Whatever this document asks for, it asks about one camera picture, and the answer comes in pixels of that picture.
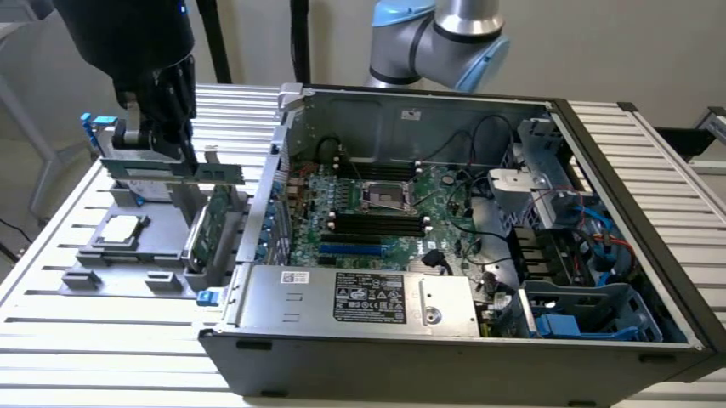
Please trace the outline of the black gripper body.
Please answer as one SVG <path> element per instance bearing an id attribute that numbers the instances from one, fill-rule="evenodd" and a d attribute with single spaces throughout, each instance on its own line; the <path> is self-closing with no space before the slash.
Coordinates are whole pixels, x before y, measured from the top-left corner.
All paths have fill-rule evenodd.
<path id="1" fill-rule="evenodd" d="M 53 2 L 83 60 L 115 81 L 133 81 L 192 53 L 183 1 Z"/>

